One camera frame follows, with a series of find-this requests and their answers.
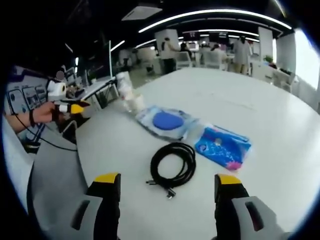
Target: wrist strap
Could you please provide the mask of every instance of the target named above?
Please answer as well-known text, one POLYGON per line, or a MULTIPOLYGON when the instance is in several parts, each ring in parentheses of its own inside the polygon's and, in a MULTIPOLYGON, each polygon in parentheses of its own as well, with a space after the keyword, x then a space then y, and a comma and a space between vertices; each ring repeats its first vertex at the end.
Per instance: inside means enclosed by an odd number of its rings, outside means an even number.
POLYGON ((34 127, 36 125, 35 120, 34 120, 34 110, 33 109, 31 109, 29 112, 29 121, 30 121, 31 127, 34 127))

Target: hand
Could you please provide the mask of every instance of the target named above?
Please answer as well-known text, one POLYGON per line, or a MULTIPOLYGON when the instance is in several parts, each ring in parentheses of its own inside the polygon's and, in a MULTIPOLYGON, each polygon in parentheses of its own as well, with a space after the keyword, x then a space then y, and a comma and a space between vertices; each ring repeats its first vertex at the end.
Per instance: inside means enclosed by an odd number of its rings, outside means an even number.
POLYGON ((48 101, 33 110, 33 120, 36 124, 45 124, 52 121, 52 110, 55 109, 53 102, 48 101))

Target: black cable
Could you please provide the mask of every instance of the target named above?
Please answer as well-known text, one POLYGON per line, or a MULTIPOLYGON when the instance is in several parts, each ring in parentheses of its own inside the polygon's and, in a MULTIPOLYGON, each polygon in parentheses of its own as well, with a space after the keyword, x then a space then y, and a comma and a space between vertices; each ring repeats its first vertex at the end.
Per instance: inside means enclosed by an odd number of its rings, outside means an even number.
MULTIPOLYGON (((22 124, 22 126, 24 126, 24 128, 25 128, 26 130, 28 130, 30 133, 32 133, 34 136, 37 137, 37 135, 36 135, 35 133, 33 133, 29 128, 27 128, 26 125, 24 125, 24 123, 20 120, 20 118, 18 117, 17 114, 14 113, 14 115, 15 115, 16 119, 18 119, 19 122, 22 124)), ((65 147, 62 147, 62 146, 57 146, 57 145, 55 145, 55 144, 53 144, 53 143, 51 143, 51 142, 43 139, 43 138, 40 137, 40 136, 39 136, 39 139, 41 139, 42 141, 46 142, 47 144, 50 144, 50 145, 52 145, 52 146, 54 146, 54 147, 56 147, 56 148, 58 148, 58 149, 63 149, 63 150, 71 151, 71 152, 77 152, 77 150, 74 150, 74 149, 69 149, 69 148, 65 148, 65 147)))
POLYGON ((174 142, 160 148, 155 155, 152 157, 150 164, 150 172, 153 180, 147 181, 150 185, 159 185, 168 191, 168 198, 172 198, 176 193, 172 188, 181 186, 187 183, 196 171, 196 153, 195 150, 184 143, 174 142), (170 155, 174 154, 183 160, 181 171, 173 178, 165 178, 160 176, 158 172, 158 166, 161 160, 170 155))

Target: black ceiling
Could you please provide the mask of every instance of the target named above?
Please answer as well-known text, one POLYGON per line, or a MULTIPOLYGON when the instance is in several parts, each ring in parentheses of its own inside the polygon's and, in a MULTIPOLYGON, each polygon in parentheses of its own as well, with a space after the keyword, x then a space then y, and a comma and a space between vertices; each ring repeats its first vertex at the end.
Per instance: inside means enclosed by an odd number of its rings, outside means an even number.
POLYGON ((251 11, 270 16, 295 27, 295 20, 289 15, 284 18, 273 0, 144 0, 161 12, 144 20, 121 21, 138 1, 123 0, 52 0, 23 1, 14 6, 10 22, 14 39, 14 62, 18 65, 52 74, 62 64, 68 65, 75 57, 89 58, 102 48, 103 37, 114 46, 122 40, 122 47, 134 47, 154 38, 154 33, 165 28, 183 31, 200 29, 231 29, 258 33, 257 24, 268 25, 277 37, 288 29, 270 21, 242 14, 210 13, 197 14, 175 19, 143 33, 138 31, 159 20, 197 10, 228 8, 251 11), (241 19, 208 19, 233 18, 241 19), (71 53, 65 43, 73 49, 71 53))

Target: blue round sponge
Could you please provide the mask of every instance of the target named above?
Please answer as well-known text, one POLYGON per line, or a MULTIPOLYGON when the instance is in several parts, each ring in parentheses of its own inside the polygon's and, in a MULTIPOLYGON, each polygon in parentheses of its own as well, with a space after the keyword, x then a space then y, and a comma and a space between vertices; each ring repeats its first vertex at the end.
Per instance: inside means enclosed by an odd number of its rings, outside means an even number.
POLYGON ((184 120, 179 116, 162 111, 154 115, 152 123, 158 129, 173 130, 181 127, 184 120))

